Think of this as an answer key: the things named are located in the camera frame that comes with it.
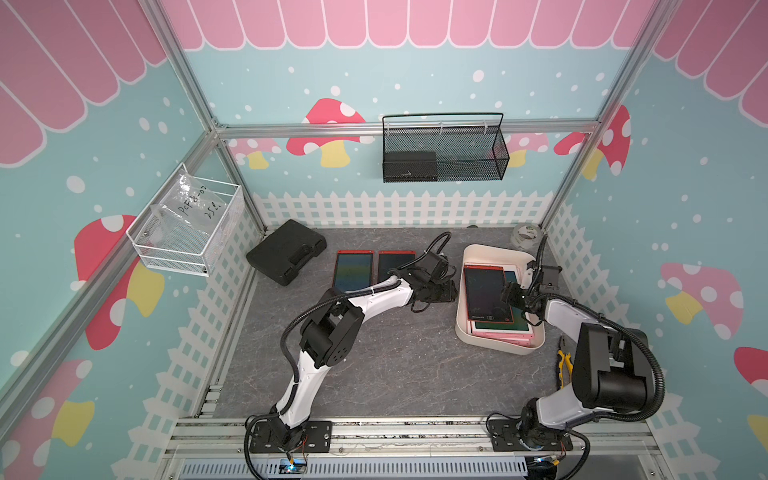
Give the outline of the white plastic storage box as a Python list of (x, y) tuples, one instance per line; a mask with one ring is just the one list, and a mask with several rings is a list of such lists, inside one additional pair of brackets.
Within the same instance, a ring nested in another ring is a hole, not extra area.
[(520, 356), (543, 346), (543, 324), (514, 300), (531, 283), (533, 261), (533, 255), (519, 250), (480, 244), (464, 249), (455, 320), (459, 340)]

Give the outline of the red frame writing tablet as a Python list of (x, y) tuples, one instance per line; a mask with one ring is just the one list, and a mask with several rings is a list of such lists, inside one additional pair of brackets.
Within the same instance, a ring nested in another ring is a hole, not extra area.
[(340, 250), (337, 252), (332, 286), (342, 292), (356, 291), (372, 284), (373, 252)]

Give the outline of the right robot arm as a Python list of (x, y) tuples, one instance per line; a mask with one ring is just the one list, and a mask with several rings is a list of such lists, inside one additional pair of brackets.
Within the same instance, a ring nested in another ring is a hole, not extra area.
[(562, 268), (544, 263), (547, 238), (526, 266), (526, 287), (509, 284), (502, 300), (520, 309), (532, 325), (547, 323), (575, 342), (570, 382), (525, 405), (516, 426), (531, 451), (559, 445), (577, 426), (610, 419), (644, 421), (658, 412), (666, 394), (662, 368), (647, 336), (623, 326), (559, 291)]

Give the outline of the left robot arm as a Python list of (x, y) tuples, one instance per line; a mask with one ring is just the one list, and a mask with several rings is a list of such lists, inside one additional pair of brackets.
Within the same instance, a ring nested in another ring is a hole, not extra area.
[(246, 418), (247, 453), (261, 435), (280, 452), (290, 454), (300, 448), (308, 437), (312, 406), (325, 377), (351, 352), (365, 322), (394, 309), (408, 307), (421, 313), (433, 304), (456, 300), (456, 268), (443, 253), (450, 239), (450, 232), (440, 233), (423, 253), (378, 284), (349, 292), (327, 290), (288, 324), (279, 346), (291, 367), (291, 381), (269, 412)]

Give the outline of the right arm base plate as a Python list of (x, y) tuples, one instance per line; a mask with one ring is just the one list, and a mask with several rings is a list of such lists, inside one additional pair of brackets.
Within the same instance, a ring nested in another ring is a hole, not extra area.
[(525, 430), (523, 421), (514, 417), (492, 416), (485, 429), (494, 452), (570, 452), (571, 438), (561, 430), (534, 426)]

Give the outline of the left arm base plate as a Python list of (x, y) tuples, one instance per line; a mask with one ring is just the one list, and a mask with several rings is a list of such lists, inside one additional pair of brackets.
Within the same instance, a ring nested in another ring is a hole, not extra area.
[(280, 419), (259, 420), (249, 427), (246, 438), (250, 453), (328, 453), (331, 421), (305, 421), (288, 428)]

